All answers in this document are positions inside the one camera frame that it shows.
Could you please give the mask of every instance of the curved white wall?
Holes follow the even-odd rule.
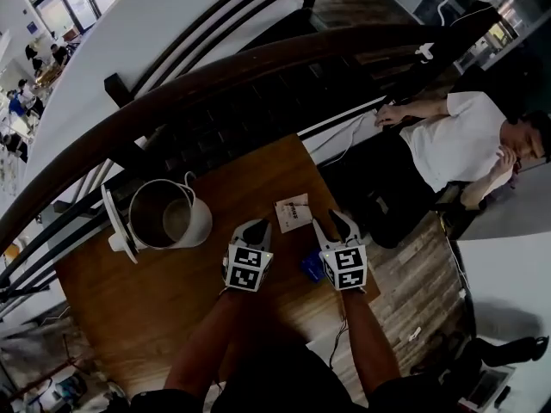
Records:
[[[214,1],[116,2],[88,33],[58,81],[32,146],[25,183],[32,181],[66,146],[117,110],[103,89],[106,77],[117,72],[131,88],[144,69]],[[237,52],[300,8],[301,3],[273,3],[223,41],[218,52],[209,54],[212,60]]]

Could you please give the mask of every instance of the person's left arm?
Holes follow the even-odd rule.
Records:
[[[254,293],[227,290],[200,322],[178,352],[164,389],[185,391],[201,401],[224,359],[227,346],[238,321],[254,298]]]
[[[490,172],[478,181],[467,185],[461,194],[461,203],[466,209],[476,208],[484,197],[492,190],[505,184],[512,174],[513,165],[517,161],[515,152],[501,145],[499,159]]]

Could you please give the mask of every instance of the person in blue shirt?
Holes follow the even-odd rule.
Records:
[[[23,106],[21,105],[21,102],[19,101],[19,96],[17,96],[17,92],[15,92],[15,90],[9,91],[8,99],[9,99],[9,106],[8,106],[9,114],[15,113],[17,116],[19,116],[27,126],[28,130],[30,131],[31,126],[28,122],[27,112],[25,111],[25,108],[23,108]]]

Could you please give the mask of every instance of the white wall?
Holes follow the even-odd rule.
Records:
[[[479,335],[510,341],[551,334],[551,232],[458,242]],[[551,397],[551,351],[517,366],[505,411],[536,413]]]
[[[115,2],[78,48],[50,98],[31,150],[25,182],[29,183],[66,146],[117,110],[103,89],[106,77],[117,72],[131,88],[144,69],[214,1]],[[300,6],[301,0],[270,5],[219,45],[221,56],[235,53]],[[219,53],[211,55],[211,59],[220,58]]]
[[[30,22],[34,22],[38,28],[35,34],[31,34],[27,30]],[[7,31],[11,35],[8,50],[10,57],[15,59],[28,75],[32,76],[34,70],[25,56],[25,46],[46,32],[46,26],[28,0],[0,0],[0,32]]]
[[[520,173],[514,190],[500,195],[461,240],[515,237],[551,231],[551,164]]]

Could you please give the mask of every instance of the man's hand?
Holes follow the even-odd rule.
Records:
[[[517,154],[506,145],[500,145],[499,150],[501,152],[498,151],[496,153],[499,156],[499,159],[490,170],[490,176],[493,179],[497,179],[501,175],[507,173],[513,168],[513,165],[515,165],[515,162],[517,161]]]
[[[405,112],[402,106],[389,106],[385,104],[377,112],[375,125],[377,127],[393,126],[399,124],[404,119]]]

